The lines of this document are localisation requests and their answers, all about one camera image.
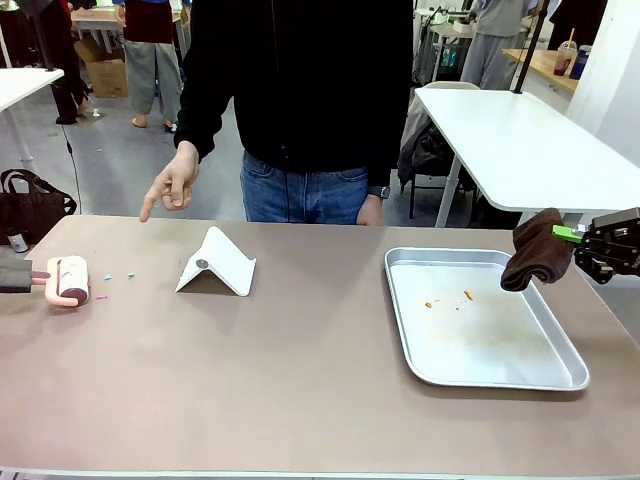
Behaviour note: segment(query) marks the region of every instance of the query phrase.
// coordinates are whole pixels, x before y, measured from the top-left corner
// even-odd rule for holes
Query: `metal tray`
[[[409,368],[437,385],[587,388],[587,366],[536,287],[522,293],[501,289],[510,258],[490,250],[387,252],[385,268]]]

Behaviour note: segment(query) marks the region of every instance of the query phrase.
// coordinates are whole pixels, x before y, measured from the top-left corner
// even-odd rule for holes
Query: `bottle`
[[[572,78],[573,80],[580,80],[582,73],[584,72],[584,67],[587,66],[587,60],[589,60],[592,48],[593,47],[591,47],[591,45],[582,45],[580,47],[578,58],[576,58],[576,63],[573,65],[573,70],[571,70],[569,78]]]
[[[16,253],[24,253],[29,250],[27,246],[27,242],[24,241],[22,234],[13,227],[9,227],[7,229],[7,238],[9,239],[9,243],[11,244],[11,248]]]
[[[449,47],[444,47],[444,51],[442,52],[442,63],[443,67],[449,66],[449,56],[451,55],[451,49]]]
[[[558,48],[558,57],[556,59],[556,66],[553,69],[553,74],[558,75],[559,77],[563,77],[567,70],[569,69],[569,65],[571,65],[571,61],[578,54],[578,45],[573,41],[573,34],[575,33],[575,28],[571,30],[571,37],[568,41],[564,42]]]

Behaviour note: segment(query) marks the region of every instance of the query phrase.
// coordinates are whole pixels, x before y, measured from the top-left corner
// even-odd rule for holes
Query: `hand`
[[[124,4],[120,3],[116,5],[116,22],[118,22],[122,27],[127,26],[127,21],[125,20],[125,12],[124,12]]]
[[[191,23],[191,7],[187,7],[186,5],[182,7],[180,19],[182,20],[182,28],[187,28]]]
[[[185,210],[191,205],[191,185],[198,178],[198,151],[191,143],[183,140],[169,165],[160,172],[153,185],[144,196],[140,221],[145,223],[151,216],[151,209],[162,199],[164,208],[171,212]]]
[[[367,195],[360,212],[358,213],[358,225],[368,227],[382,227],[384,225],[384,215],[382,213],[382,199],[375,195]]]

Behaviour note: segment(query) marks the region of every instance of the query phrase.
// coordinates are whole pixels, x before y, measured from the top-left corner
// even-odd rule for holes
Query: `brown table surface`
[[[640,349],[577,270],[541,291],[591,370],[586,393],[435,387],[405,363],[383,256],[511,251],[509,233],[223,223],[258,258],[250,296],[212,277],[174,293],[211,225],[71,217],[34,249],[36,268],[84,256],[92,300],[59,311],[41,292],[0,297],[0,465],[640,473]]]
[[[524,59],[527,56],[526,50],[523,52],[520,49],[505,49],[502,50],[502,53],[509,57],[511,60],[515,60],[520,64],[524,63]],[[573,69],[573,63],[569,65],[567,73],[564,77],[559,77],[558,75],[553,74],[553,69],[555,68],[556,58],[558,56],[558,52],[551,50],[536,50],[533,54],[533,58],[531,59],[531,70],[536,72],[545,80],[549,80],[550,83],[563,89],[566,92],[569,92],[571,95],[576,93],[576,89],[578,88],[579,80],[572,80],[569,78],[569,73]]]

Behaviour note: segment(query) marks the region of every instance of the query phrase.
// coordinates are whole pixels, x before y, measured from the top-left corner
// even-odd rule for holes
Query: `jeans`
[[[285,173],[245,152],[240,174],[249,222],[355,225],[367,198],[367,168]]]

